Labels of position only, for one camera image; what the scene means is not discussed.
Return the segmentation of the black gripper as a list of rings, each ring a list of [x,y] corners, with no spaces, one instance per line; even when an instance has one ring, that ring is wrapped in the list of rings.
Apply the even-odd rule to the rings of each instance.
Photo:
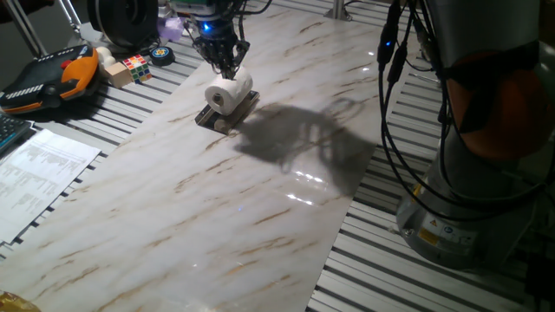
[[[197,31],[193,47],[215,74],[233,80],[251,46],[245,38],[244,18],[192,15],[192,20]]]

